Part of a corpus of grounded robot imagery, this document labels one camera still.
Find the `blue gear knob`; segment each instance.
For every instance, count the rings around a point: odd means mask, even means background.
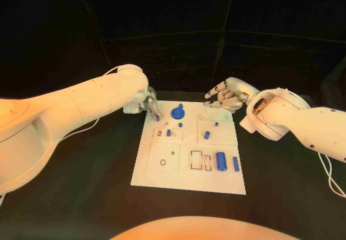
[[[181,119],[186,115],[186,112],[183,110],[183,104],[179,104],[179,107],[173,108],[170,115],[174,119]]]

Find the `blue object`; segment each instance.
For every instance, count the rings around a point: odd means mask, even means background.
[[[236,156],[232,157],[232,162],[233,162],[233,170],[239,172],[239,166],[238,166],[238,158]]]
[[[226,155],[222,151],[216,152],[216,165],[217,165],[217,171],[228,170]]]
[[[179,107],[173,108],[170,115],[174,119],[181,119],[184,117],[186,112],[183,110],[183,104],[181,103],[179,104]]]
[[[209,131],[206,131],[206,132],[204,132],[204,135],[203,135],[203,139],[207,139],[207,138],[209,138],[209,136],[210,136],[210,132],[209,132]]]

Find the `small blue cylinder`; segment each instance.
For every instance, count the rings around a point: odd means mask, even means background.
[[[233,170],[239,172],[239,166],[238,166],[238,158],[236,156],[232,157],[232,162],[233,162]]]
[[[217,171],[228,170],[226,155],[222,151],[216,152],[216,165],[217,165]]]
[[[210,136],[210,133],[209,133],[209,131],[206,131],[204,134],[203,134],[203,139],[207,139],[209,136]]]

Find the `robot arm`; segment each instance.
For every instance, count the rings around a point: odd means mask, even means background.
[[[303,98],[287,89],[258,91],[238,78],[228,78],[204,95],[217,94],[210,108],[232,113],[246,104],[246,116],[239,125],[249,133],[258,131],[269,140],[279,140],[288,131],[301,144],[331,158],[346,161],[346,112],[327,107],[310,108]]]
[[[23,186],[42,171],[63,136],[122,107],[163,116],[155,91],[135,65],[72,87],[14,100],[0,99],[0,195]]]

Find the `robotic hand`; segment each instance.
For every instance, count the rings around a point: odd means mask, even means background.
[[[225,108],[235,113],[246,104],[246,116],[239,125],[249,133],[258,131],[277,141],[291,131],[308,149],[346,162],[346,112],[327,107],[310,108],[287,89],[259,91],[235,77],[219,83],[204,98],[215,94],[217,101],[204,102],[206,108]]]
[[[124,113],[147,110],[163,117],[155,91],[131,64],[44,95],[0,99],[0,195],[39,174],[65,135],[121,107]]]

